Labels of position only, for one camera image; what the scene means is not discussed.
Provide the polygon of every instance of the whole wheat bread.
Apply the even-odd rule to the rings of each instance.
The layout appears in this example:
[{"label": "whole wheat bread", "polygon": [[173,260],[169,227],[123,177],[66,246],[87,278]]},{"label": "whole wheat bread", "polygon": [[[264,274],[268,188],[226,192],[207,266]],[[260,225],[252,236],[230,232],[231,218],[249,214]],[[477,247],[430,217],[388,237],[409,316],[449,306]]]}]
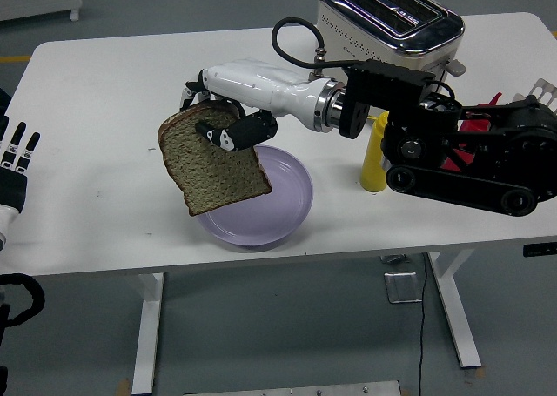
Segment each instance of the whole wheat bread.
[{"label": "whole wheat bread", "polygon": [[222,129],[238,120],[224,101],[204,101],[169,117],[158,130],[166,170],[184,193],[190,215],[270,193],[272,188],[253,148],[225,151],[195,131],[203,120]]}]

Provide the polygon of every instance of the black hose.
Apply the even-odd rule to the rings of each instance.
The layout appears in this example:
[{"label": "black hose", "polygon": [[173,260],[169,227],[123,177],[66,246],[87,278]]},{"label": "black hose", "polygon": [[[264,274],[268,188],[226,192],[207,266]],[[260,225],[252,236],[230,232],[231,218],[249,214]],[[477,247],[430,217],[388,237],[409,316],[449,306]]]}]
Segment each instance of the black hose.
[{"label": "black hose", "polygon": [[275,24],[275,26],[272,28],[272,33],[271,33],[271,44],[272,44],[272,48],[286,61],[288,61],[289,63],[292,63],[300,68],[307,68],[310,70],[316,70],[316,69],[324,69],[324,68],[344,68],[344,67],[348,67],[350,65],[355,65],[355,64],[362,64],[363,61],[358,61],[358,60],[346,60],[346,61],[324,61],[322,63],[307,63],[305,61],[301,61],[297,58],[294,58],[292,56],[290,56],[289,54],[287,54],[286,52],[284,52],[280,46],[279,46],[279,42],[277,40],[277,36],[279,34],[279,30],[285,26],[286,24],[289,23],[295,23],[295,24],[301,24],[302,26],[306,27],[307,29],[309,29],[313,35],[315,35],[315,37],[317,38],[317,42],[318,42],[318,47],[324,49],[325,48],[325,40],[323,39],[323,36],[321,35],[321,32],[319,32],[319,30],[317,29],[317,27],[315,27],[315,25],[313,25],[313,23],[308,22],[305,19],[302,19],[300,17],[285,17],[282,20],[279,20],[277,22],[277,24]]},{"label": "black hose", "polygon": [[444,83],[442,81],[439,80],[432,80],[429,81],[426,85],[438,85],[439,87],[443,87],[445,90],[448,91],[449,93],[449,97],[454,100],[455,99],[455,95],[454,95],[454,90],[451,88],[451,86],[447,83]]},{"label": "black hose", "polygon": [[44,291],[38,282],[31,276],[14,273],[0,275],[0,285],[22,285],[31,295],[31,306],[19,313],[14,319],[8,319],[5,327],[18,326],[39,314],[44,308]]}]

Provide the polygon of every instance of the purple plate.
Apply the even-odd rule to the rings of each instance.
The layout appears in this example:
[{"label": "purple plate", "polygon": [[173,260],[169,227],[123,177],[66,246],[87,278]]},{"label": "purple plate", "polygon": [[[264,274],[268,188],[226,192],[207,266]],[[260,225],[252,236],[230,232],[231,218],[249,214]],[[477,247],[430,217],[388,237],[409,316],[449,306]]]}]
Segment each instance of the purple plate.
[{"label": "purple plate", "polygon": [[256,150],[272,192],[196,217],[208,232],[230,244],[257,246],[278,241],[294,232],[312,207],[312,179],[302,163],[271,146],[260,145]]}]

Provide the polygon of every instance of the yellow bottle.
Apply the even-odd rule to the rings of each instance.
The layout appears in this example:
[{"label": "yellow bottle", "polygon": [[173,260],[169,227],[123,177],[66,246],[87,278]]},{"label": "yellow bottle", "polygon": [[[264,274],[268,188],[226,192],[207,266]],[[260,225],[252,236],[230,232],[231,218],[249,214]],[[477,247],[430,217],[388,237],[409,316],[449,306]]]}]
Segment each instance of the yellow bottle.
[{"label": "yellow bottle", "polygon": [[369,143],[367,144],[366,157],[364,158],[359,183],[368,191],[377,192],[386,188],[386,172],[381,167],[381,158],[383,157],[381,140],[385,133],[388,116],[389,112],[384,111],[373,122],[372,135],[369,137]]}]

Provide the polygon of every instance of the table top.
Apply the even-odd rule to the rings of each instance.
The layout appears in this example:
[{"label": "table top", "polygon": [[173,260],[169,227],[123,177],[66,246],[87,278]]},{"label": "table top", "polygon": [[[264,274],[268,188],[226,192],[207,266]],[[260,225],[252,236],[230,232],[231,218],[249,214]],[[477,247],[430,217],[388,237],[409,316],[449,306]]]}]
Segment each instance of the table top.
[{"label": "table top", "polygon": [[[464,17],[450,77],[464,105],[497,92],[509,102],[539,77],[555,84],[557,41],[527,13]],[[280,32],[295,57],[312,58],[312,34]],[[182,192],[163,165],[157,131],[178,109],[184,83],[204,67],[242,57],[284,66],[271,30],[117,37],[39,46],[8,116],[23,120],[41,141],[27,173],[23,213],[10,227],[0,272],[33,276],[93,272],[167,272],[239,262],[288,262],[400,252],[442,251],[557,237],[557,200],[513,218],[359,186],[370,128],[356,139],[278,120],[267,144],[289,151],[314,183],[305,222],[273,247],[246,249],[207,233],[188,215]],[[13,131],[10,125],[6,138]]]}]

